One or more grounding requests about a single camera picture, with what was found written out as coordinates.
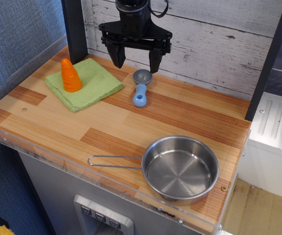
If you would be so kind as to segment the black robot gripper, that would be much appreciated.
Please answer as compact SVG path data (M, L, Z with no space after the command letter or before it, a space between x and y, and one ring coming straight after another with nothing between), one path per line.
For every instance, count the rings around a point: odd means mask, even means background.
M107 47L113 64L121 68L126 59L125 47L150 50L150 70L156 73L165 53L171 52L172 33L156 26L151 16L162 18L168 11L157 15L151 8L149 0L116 0L120 20L101 23L102 43Z

